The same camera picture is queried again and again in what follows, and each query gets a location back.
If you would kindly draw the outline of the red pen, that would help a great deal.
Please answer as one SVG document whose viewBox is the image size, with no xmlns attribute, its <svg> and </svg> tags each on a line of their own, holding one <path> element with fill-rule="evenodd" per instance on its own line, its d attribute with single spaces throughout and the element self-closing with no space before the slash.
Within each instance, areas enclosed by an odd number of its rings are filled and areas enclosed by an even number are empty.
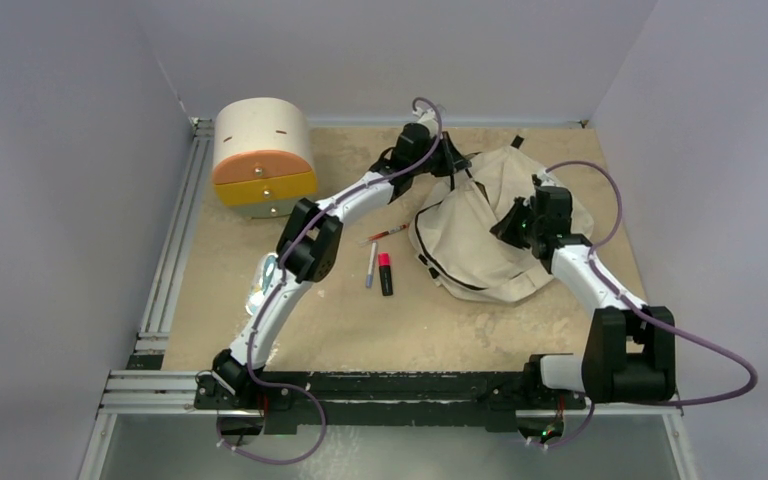
<svg viewBox="0 0 768 480">
<path fill-rule="evenodd" d="M 379 240 L 379 239 L 381 239 L 381 238 L 384 238 L 384 237 L 387 237 L 387 236 L 393 235 L 393 234 L 395 234 L 395 233 L 398 233 L 398 232 L 400 232 L 400 231 L 403 231 L 403 230 L 405 230 L 406 228 L 408 228 L 408 226 L 409 226 L 409 224 L 408 224 L 408 223 L 405 223 L 405 224 L 397 225 L 397 226 L 395 226 L 395 227 L 393 227 L 393 228 L 391 228 L 391 229 L 388 229 L 388 230 L 385 230 L 385 231 L 382 231 L 382 232 L 376 233 L 376 234 L 374 234 L 374 235 L 371 235 L 371 236 L 369 236 L 369 237 L 367 237 L 367 238 L 365 238 L 365 239 L 362 239 L 362 240 L 359 242 L 359 245 L 360 245 L 360 246 L 364 246 L 364 245 L 368 245 L 368 244 L 371 244 L 371 243 L 373 243 L 373 242 L 376 242 L 376 241 L 378 241 L 378 240 Z"/>
</svg>

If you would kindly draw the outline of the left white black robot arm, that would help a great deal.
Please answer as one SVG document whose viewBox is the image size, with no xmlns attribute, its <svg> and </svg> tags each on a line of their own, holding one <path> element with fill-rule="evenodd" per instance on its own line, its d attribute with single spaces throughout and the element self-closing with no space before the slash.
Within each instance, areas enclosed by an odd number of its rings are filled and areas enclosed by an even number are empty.
<svg viewBox="0 0 768 480">
<path fill-rule="evenodd" d="M 396 144 L 355 183 L 323 200 L 299 200 L 276 245 L 261 304 L 243 332 L 213 360 L 211 375 L 220 397 L 232 408 L 244 409 L 257 399 L 257 386 L 269 384 L 258 375 L 272 344 L 301 298 L 334 267 L 346 226 L 393 203 L 416 176 L 449 176 L 463 167 L 442 122 L 418 120 L 406 124 Z"/>
</svg>

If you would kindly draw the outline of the black pink highlighter marker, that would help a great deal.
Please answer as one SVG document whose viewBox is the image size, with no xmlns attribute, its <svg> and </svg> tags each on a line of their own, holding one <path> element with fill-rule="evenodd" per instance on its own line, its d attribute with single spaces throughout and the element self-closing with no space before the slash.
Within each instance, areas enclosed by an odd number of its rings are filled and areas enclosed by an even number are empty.
<svg viewBox="0 0 768 480">
<path fill-rule="evenodd" d="M 394 289 L 390 255 L 386 252 L 379 253 L 377 260 L 381 293 L 385 297 L 392 296 Z"/>
</svg>

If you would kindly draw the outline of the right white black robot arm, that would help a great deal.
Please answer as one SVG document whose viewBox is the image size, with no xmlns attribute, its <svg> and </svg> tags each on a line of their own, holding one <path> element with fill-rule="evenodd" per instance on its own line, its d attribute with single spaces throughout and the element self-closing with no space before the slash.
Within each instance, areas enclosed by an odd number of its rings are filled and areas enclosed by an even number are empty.
<svg viewBox="0 0 768 480">
<path fill-rule="evenodd" d="M 536 183 L 533 194 L 517 197 L 490 232 L 502 242 L 529 251 L 543 269 L 564 284 L 591 315 L 582 355 L 537 354 L 528 366 L 521 392 L 536 407 L 560 391 L 587 395 L 595 403 L 650 403 L 672 398 L 675 340 L 669 331 L 645 320 L 650 315 L 668 326 L 665 307 L 651 307 L 625 293 L 601 262 L 590 240 L 572 230 L 573 198 L 568 189 Z"/>
</svg>

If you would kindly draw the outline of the purple grey marker pen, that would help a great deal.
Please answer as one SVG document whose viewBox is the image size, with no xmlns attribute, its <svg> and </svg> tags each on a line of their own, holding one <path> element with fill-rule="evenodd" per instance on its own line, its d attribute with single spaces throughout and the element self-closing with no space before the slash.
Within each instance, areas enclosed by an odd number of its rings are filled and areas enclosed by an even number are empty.
<svg viewBox="0 0 768 480">
<path fill-rule="evenodd" d="M 372 241 L 370 243 L 370 256 L 368 261 L 368 268 L 365 279 L 365 287 L 371 289 L 374 284 L 376 264 L 378 259 L 378 242 Z"/>
</svg>

